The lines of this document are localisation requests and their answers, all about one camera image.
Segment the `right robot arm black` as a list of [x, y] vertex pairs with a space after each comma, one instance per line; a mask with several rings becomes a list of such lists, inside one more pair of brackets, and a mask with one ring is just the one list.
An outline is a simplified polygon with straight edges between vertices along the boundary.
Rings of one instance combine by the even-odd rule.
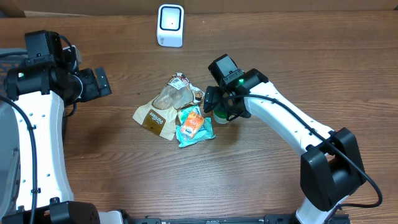
[[305, 195], [291, 216], [267, 215], [266, 223], [349, 223], [337, 215], [344, 200], [366, 182], [354, 134], [334, 131], [284, 98], [259, 70], [247, 72], [226, 54], [208, 67], [216, 86], [206, 89], [203, 109], [218, 122], [256, 116], [268, 124], [300, 157], [300, 187]]

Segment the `green lid jar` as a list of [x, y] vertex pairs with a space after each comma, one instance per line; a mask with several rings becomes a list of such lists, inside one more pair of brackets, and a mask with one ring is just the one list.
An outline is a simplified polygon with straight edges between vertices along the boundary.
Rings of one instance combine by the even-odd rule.
[[227, 112], [220, 110], [213, 110], [213, 119], [219, 124], [227, 124], [229, 121], [227, 120]]

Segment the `orange snack packet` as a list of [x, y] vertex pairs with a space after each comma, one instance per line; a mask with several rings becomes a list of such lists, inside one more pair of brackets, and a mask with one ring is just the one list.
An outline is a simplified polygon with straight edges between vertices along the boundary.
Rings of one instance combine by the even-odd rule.
[[204, 124], [204, 117], [196, 112], [191, 112], [180, 128], [180, 132], [189, 139], [193, 139]]

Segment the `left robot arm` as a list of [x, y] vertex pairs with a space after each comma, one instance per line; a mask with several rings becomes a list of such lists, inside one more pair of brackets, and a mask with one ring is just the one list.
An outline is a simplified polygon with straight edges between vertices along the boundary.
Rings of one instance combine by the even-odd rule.
[[3, 102], [17, 118], [20, 177], [16, 212], [3, 223], [99, 223], [91, 203], [76, 202], [63, 151], [65, 108], [111, 94], [102, 68], [80, 69], [78, 49], [56, 32], [25, 35], [20, 64], [7, 72]]

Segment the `brown clear snack bag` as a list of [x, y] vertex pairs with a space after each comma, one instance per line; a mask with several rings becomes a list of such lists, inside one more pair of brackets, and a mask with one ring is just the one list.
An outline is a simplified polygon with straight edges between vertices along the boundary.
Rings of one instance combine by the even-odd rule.
[[154, 99], [138, 107], [132, 118], [143, 128], [171, 141], [176, 132], [178, 111], [199, 104], [204, 95], [204, 91], [193, 86], [184, 74], [177, 72]]

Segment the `small green white packet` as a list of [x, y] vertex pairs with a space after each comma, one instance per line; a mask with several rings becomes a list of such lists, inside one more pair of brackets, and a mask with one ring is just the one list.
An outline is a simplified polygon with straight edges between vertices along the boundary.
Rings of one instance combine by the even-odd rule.
[[194, 112], [198, 115], [201, 115], [200, 107], [198, 105], [190, 106], [184, 109], [181, 109], [177, 113], [178, 120], [180, 121], [180, 124], [183, 124], [185, 120], [188, 118], [188, 115]]

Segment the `teal tissue pack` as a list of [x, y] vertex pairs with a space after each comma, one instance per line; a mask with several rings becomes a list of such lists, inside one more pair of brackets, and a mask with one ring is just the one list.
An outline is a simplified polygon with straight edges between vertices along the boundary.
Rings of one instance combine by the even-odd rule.
[[197, 142], [214, 139], [216, 136], [213, 132], [211, 118], [205, 118], [203, 126], [198, 130], [196, 135], [190, 139], [180, 132], [180, 126], [176, 126], [176, 137], [179, 141], [179, 147], [187, 147]]

